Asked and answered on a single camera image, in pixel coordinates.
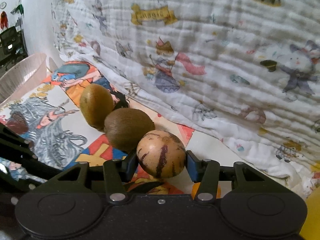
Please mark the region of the black office chair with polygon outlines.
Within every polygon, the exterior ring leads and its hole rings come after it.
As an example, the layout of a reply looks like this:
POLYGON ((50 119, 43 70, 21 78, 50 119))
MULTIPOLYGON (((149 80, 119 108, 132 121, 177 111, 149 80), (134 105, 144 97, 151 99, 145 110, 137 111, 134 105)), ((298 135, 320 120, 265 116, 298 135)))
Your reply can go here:
POLYGON ((10 27, 1 32, 1 67, 27 56, 21 31, 17 31, 16 27, 10 27))

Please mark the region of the small striped pepino melon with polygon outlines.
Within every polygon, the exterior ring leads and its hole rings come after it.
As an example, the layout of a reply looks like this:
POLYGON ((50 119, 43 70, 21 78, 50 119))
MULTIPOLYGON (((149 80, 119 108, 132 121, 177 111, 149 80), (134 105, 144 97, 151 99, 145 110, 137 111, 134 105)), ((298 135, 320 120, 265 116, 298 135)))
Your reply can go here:
POLYGON ((167 179, 183 171, 186 150, 176 135, 157 129, 146 133, 140 140, 137 157, 146 173, 155 178, 167 179))

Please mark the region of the yellow fruit bowl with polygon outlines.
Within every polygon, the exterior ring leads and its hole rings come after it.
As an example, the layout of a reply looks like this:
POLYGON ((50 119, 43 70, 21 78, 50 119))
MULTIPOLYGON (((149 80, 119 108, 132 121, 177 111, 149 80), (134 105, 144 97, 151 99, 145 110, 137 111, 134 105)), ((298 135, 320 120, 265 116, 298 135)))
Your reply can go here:
POLYGON ((306 240, 320 240, 320 191, 317 188, 306 199, 308 214, 300 231, 300 236, 306 240))

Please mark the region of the brown kiwi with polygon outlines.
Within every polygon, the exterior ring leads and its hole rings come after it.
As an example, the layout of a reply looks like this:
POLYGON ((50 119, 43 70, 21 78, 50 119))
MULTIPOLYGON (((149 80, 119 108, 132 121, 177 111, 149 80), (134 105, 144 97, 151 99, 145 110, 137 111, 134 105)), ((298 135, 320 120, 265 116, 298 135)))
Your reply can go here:
POLYGON ((155 124, 139 109, 120 108, 111 112, 104 121, 104 132, 113 148, 123 152, 135 149, 146 133, 153 131, 155 124))

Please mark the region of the colourful anime print cloth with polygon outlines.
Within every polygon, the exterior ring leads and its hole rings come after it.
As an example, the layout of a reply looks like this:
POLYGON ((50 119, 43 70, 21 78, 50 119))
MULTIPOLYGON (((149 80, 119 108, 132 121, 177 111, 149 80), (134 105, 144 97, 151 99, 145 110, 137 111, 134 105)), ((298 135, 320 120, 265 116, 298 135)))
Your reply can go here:
POLYGON ((79 108, 80 95, 90 84, 107 88, 116 106, 129 106, 145 112, 157 129, 171 132, 199 158, 213 159, 216 140, 192 128, 168 121, 159 113, 128 99, 117 91, 95 66, 72 62, 64 64, 20 99, 1 103, 1 123, 30 144, 45 164, 67 169, 87 161, 99 166, 125 154, 113 148, 107 137, 90 127, 79 108))

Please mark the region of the white cartoon print blanket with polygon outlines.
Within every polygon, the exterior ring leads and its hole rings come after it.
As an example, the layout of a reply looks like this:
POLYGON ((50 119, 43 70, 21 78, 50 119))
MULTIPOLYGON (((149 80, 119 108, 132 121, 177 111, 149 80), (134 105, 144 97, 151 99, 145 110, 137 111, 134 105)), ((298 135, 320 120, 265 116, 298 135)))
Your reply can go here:
POLYGON ((319 187, 319 0, 53 0, 52 17, 61 59, 303 197, 319 187))

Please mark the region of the green mango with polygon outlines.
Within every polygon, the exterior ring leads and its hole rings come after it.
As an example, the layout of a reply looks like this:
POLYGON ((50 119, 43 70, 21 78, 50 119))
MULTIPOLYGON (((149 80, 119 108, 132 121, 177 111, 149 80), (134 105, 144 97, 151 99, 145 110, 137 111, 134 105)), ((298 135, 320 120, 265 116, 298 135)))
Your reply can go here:
POLYGON ((89 126, 103 130, 105 118, 113 111, 114 101, 105 87, 92 83, 80 96, 80 110, 89 126))

